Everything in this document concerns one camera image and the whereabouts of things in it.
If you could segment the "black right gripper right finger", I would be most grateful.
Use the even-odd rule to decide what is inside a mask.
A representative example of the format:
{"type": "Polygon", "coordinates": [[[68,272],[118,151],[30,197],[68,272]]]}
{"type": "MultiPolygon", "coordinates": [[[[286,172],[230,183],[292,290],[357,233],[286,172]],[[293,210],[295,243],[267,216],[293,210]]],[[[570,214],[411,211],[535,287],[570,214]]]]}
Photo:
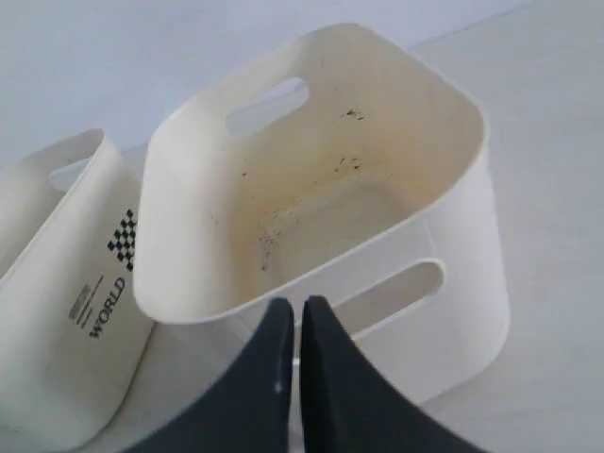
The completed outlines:
{"type": "Polygon", "coordinates": [[[308,452],[480,452],[401,394],[367,360],[325,297],[303,309],[300,403],[308,452]]]}

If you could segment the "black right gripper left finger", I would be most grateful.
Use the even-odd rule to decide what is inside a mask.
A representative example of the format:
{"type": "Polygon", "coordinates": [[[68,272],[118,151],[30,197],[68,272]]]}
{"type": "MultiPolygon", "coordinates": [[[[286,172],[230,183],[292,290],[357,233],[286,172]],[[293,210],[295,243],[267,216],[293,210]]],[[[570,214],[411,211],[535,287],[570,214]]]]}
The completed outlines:
{"type": "Polygon", "coordinates": [[[223,375],[130,452],[286,452],[292,395],[294,312],[269,303],[249,342],[223,375]]]}

